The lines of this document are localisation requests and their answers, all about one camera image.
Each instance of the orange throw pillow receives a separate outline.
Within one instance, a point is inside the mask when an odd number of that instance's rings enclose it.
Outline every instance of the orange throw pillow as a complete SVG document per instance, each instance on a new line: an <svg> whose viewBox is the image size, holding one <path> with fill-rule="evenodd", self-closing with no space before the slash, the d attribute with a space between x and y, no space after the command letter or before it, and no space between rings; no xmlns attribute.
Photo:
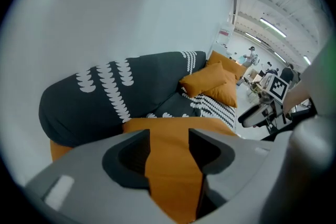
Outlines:
<svg viewBox="0 0 336 224"><path fill-rule="evenodd" d="M215 51L211 53L210 58L206 62L206 66L213 65L214 63L217 63L219 61L222 63L224 70L227 70L235 75L236 83L246 71L246 67L240 66L235 61L232 61L224 55L221 55Z"/></svg>
<svg viewBox="0 0 336 224"><path fill-rule="evenodd" d="M189 151L188 130L236 134L220 119L202 117L131 119L122 127L124 133L150 129L151 152L145 177L151 198L175 222L193 222L201 195L202 172Z"/></svg>
<svg viewBox="0 0 336 224"><path fill-rule="evenodd" d="M225 73L220 62L209 65L200 71L185 76L180 84L190 98L225 83Z"/></svg>
<svg viewBox="0 0 336 224"><path fill-rule="evenodd" d="M235 75L224 70L226 84L203 92L203 94L225 105L237 107L237 93Z"/></svg>

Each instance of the white wall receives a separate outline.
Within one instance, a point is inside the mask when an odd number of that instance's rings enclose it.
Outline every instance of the white wall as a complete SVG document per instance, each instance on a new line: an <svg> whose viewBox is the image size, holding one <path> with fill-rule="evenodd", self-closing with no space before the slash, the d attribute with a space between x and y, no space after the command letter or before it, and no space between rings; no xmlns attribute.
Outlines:
<svg viewBox="0 0 336 224"><path fill-rule="evenodd" d="M51 162L42 92L118 58L209 51L233 0L16 0L0 35L0 145L24 185Z"/></svg>
<svg viewBox="0 0 336 224"><path fill-rule="evenodd" d="M248 50L251 46L254 46L256 48L256 54L259 56L260 62L257 66L252 65L249 67L247 72L250 69L255 69L256 71L261 70L261 64L266 64L267 62L270 62L272 64L272 69L279 68L279 74L282 72L283 68L286 67L283 62L279 59L277 56L273 56L271 53L267 52L264 48L261 46L255 44L254 42L249 41L245 37L241 36L240 34L237 34L234 32L231 36L231 39L227 45L227 51L232 53L231 57L235 60L237 60L240 56L247 54L250 54L250 50Z"/></svg>

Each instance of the ceiling light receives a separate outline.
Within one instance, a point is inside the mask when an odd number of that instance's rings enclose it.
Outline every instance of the ceiling light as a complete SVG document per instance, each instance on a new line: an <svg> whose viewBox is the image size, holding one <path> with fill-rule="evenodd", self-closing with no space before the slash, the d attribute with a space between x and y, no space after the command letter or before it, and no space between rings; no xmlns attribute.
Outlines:
<svg viewBox="0 0 336 224"><path fill-rule="evenodd" d="M274 52L276 56L278 56L282 61L286 62L283 57L281 57L280 55L278 55L276 52Z"/></svg>
<svg viewBox="0 0 336 224"><path fill-rule="evenodd" d="M308 57L307 56L304 56L304 59L306 60L306 62L311 65L311 62L309 61Z"/></svg>
<svg viewBox="0 0 336 224"><path fill-rule="evenodd" d="M261 21L265 25L268 25L270 28L272 28L273 30L275 30L276 32L278 32L279 34L281 34L283 37L286 37L286 35L283 32L281 32L278 28L276 28L274 25L270 24L265 19L261 18L259 21Z"/></svg>
<svg viewBox="0 0 336 224"><path fill-rule="evenodd" d="M261 43L261 41L258 38L250 35L249 33L245 33L245 35L248 35L249 37L251 37L251 38L255 39L256 41L258 41L259 43Z"/></svg>

